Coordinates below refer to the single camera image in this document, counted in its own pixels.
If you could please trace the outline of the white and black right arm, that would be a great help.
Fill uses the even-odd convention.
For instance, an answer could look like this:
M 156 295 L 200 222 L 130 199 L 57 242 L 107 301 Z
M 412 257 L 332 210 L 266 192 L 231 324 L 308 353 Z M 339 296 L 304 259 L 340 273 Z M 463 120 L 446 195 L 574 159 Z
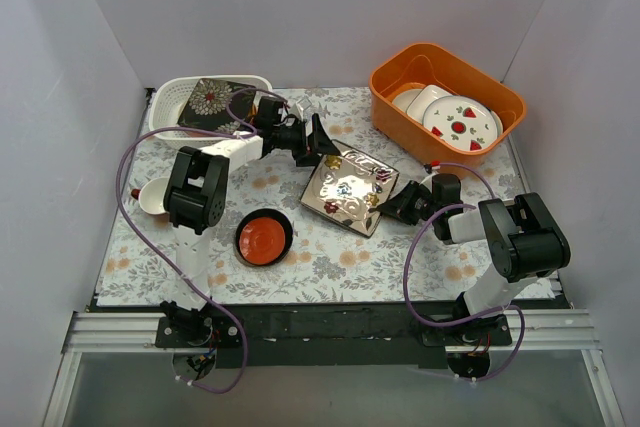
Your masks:
M 431 185 L 409 182 L 376 210 L 407 225 L 422 222 L 419 231 L 434 230 L 446 245 L 484 240 L 490 263 L 476 283 L 455 301 L 450 317 L 422 316 L 409 295 L 411 257 L 419 242 L 412 241 L 404 267 L 405 305 L 426 334 L 437 330 L 460 344 L 487 344 L 506 331 L 504 311 L 514 298 L 538 279 L 566 267 L 571 251 L 566 236 L 541 197 L 526 193 L 505 202 L 491 197 L 473 207 L 461 201 L 461 181 L 449 173 L 432 177 Z

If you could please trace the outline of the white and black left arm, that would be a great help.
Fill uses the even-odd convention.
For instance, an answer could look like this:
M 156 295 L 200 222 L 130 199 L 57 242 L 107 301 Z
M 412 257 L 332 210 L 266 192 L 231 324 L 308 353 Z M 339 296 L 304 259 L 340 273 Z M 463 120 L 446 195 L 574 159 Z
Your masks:
M 176 155 L 163 208 L 177 239 L 172 269 L 180 284 L 161 310 L 172 331 L 190 346 L 205 345 L 217 330 L 202 310 L 211 301 L 205 292 L 211 229 L 223 216 L 230 174 L 274 150 L 290 152 L 298 167 L 317 166 L 323 155 L 339 153 L 317 114 L 304 120 L 300 114 L 284 115 L 285 108 L 285 102 L 265 95 L 250 121 L 231 133 L 212 132 L 213 144 L 185 146 Z

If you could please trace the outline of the cream square flower plate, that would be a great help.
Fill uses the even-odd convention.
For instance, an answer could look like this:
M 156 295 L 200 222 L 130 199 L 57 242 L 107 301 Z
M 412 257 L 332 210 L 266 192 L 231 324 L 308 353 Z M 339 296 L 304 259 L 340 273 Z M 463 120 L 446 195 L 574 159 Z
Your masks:
M 338 156 L 325 155 L 313 170 L 301 204 L 366 238 L 375 232 L 378 207 L 390 199 L 399 172 L 371 155 L 335 141 Z

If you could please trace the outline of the dark square patterned plate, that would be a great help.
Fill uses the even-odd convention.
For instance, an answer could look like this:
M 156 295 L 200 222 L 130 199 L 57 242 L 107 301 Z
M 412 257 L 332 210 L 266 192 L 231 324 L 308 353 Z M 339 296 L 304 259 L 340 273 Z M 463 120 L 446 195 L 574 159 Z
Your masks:
M 229 80 L 201 78 L 178 117 L 181 127 L 231 134 L 240 123 L 229 115 L 247 120 L 252 115 L 256 92 L 247 84 Z

